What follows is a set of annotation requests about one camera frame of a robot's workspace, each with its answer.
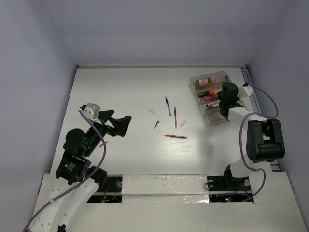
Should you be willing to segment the white pen blue cap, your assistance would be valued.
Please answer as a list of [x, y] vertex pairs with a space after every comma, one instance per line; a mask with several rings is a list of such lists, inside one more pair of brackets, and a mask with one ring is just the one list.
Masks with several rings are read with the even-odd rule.
[[213, 109], [213, 108], [217, 108], [217, 107], [219, 107], [219, 105], [209, 105], [209, 106], [207, 107], [207, 109]]

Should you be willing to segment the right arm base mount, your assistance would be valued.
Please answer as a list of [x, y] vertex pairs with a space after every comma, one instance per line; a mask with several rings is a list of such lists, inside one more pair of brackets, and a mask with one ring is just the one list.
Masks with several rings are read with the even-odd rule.
[[227, 181], [223, 175], [211, 175], [207, 176], [203, 188], [208, 191], [210, 203], [253, 202], [248, 200], [252, 196], [248, 177]]

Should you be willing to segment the pink black highlighter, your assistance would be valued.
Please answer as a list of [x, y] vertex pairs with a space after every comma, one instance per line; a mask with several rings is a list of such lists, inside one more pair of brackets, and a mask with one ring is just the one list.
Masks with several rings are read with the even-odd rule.
[[204, 101], [214, 101], [214, 100], [218, 100], [218, 96], [217, 95], [208, 95], [208, 96], [204, 96], [203, 97]]

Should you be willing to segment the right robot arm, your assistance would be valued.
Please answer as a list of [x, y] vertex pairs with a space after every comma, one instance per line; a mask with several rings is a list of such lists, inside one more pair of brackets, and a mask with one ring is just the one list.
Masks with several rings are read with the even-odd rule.
[[250, 173], [266, 175], [259, 163], [273, 162], [285, 155], [281, 123], [277, 116], [251, 113], [239, 104], [243, 97], [252, 95], [256, 86], [245, 83], [238, 87], [231, 82], [222, 84], [218, 92], [221, 115], [239, 125], [240, 159], [226, 167], [220, 184], [226, 189], [234, 189]]

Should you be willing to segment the dark blue ballpoint pen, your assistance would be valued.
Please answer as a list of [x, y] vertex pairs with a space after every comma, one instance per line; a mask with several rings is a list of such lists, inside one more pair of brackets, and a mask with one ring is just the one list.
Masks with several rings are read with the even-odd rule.
[[167, 97], [165, 96], [165, 101], [166, 101], [166, 105], [167, 105], [167, 108], [168, 108], [168, 113], [169, 113], [169, 116], [172, 116], [171, 114], [171, 110], [170, 110], [170, 106], [169, 106], [169, 101], [167, 99]]

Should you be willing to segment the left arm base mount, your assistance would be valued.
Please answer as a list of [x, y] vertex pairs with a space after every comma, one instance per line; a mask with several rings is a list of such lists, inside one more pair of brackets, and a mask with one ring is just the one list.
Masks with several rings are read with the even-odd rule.
[[105, 187], [100, 188], [87, 203], [122, 203], [122, 175], [109, 175]]

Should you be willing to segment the orange black highlighter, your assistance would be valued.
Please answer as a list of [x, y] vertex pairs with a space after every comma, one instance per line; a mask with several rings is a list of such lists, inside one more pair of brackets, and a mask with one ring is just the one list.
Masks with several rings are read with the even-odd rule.
[[212, 96], [215, 94], [215, 91], [214, 90], [209, 90], [209, 91], [205, 91], [205, 92], [201, 92], [201, 93], [198, 93], [198, 96], [200, 98], [203, 98], [203, 97], [206, 97], [206, 96]]

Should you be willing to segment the white pen red cap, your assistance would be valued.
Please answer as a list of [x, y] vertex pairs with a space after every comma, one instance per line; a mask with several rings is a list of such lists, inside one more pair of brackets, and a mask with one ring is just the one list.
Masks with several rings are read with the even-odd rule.
[[210, 104], [207, 104], [206, 107], [208, 107], [209, 105], [219, 105], [219, 103], [220, 103], [219, 101], [215, 101], [215, 102], [212, 102]]

